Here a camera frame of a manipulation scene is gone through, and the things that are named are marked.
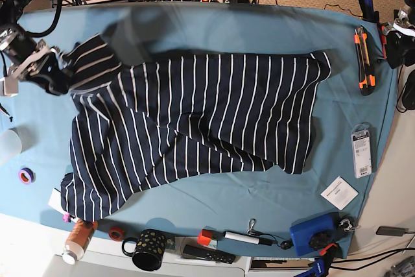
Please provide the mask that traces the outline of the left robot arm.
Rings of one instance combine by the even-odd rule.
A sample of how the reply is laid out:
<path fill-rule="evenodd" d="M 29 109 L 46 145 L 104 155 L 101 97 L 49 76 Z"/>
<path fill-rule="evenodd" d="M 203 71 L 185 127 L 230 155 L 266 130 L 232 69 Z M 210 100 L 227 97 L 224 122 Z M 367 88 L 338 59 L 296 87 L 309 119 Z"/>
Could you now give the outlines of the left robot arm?
<path fill-rule="evenodd" d="M 414 0 L 394 12 L 394 19 L 381 27 L 384 55 L 389 66 L 414 65 Z"/>

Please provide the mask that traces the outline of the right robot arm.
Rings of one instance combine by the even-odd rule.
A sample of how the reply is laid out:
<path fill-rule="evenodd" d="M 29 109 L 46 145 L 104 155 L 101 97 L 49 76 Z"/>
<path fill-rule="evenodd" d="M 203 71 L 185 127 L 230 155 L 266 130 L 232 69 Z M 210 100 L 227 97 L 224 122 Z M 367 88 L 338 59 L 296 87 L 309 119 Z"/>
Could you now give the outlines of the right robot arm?
<path fill-rule="evenodd" d="M 66 94 L 73 70 L 61 50 L 48 46 L 43 37 L 52 33 L 62 12 L 63 0 L 57 7 L 51 26 L 43 32 L 29 32 L 18 24 L 24 9 L 33 0 L 1 0 L 1 96 L 18 94 L 19 82 L 32 82 L 51 95 Z"/>

